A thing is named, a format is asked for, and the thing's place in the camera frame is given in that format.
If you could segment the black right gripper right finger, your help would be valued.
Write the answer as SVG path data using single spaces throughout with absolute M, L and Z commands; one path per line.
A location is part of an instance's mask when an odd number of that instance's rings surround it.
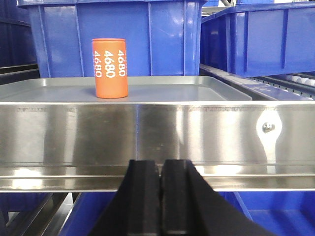
M 271 236 L 204 180 L 190 160 L 168 159 L 161 172 L 164 236 Z

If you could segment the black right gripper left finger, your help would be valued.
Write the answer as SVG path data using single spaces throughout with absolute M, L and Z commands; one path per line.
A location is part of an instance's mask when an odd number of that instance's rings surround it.
M 90 231 L 92 236 L 159 236 L 160 181 L 152 160 L 131 160 L 114 198 Z

